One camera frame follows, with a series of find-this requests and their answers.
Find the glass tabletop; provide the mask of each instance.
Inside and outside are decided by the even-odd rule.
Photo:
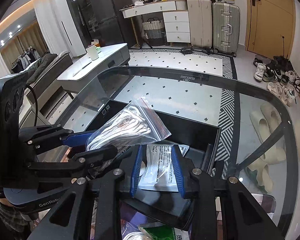
[[[74,132],[96,130],[139,97],[170,130],[168,140],[195,150],[195,166],[203,168],[195,163],[196,150],[223,161],[221,177],[238,177],[286,235],[297,198],[298,156],[291,118],[278,98],[206,73],[117,66],[89,82],[56,123]],[[213,163],[206,170],[213,175]]]

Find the glass table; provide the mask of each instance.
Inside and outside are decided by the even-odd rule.
[[[238,177],[260,203],[272,199],[270,208],[262,206],[287,234],[297,198],[298,156],[291,118],[278,98],[206,73],[117,66],[87,84],[56,123],[74,132],[96,130],[139,97],[147,99],[172,133],[167,140],[190,146],[185,157],[196,167],[214,176],[216,163],[222,163],[223,179]],[[139,189],[127,204],[180,229],[188,228],[193,208],[178,193]]]

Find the white packet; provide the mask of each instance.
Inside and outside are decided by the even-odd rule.
[[[176,177],[171,163],[171,148],[169,144],[147,145],[147,167],[139,180],[138,187],[146,190],[178,192]],[[179,145],[182,156],[185,156],[189,146]]]

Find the green packet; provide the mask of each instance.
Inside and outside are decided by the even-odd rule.
[[[187,231],[182,231],[160,222],[142,224],[138,228],[152,240],[189,240]]]

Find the white wardrobe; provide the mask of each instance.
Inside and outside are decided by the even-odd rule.
[[[74,25],[68,4],[66,0],[54,0],[54,8],[62,35],[68,44],[73,57],[86,54],[78,31]]]

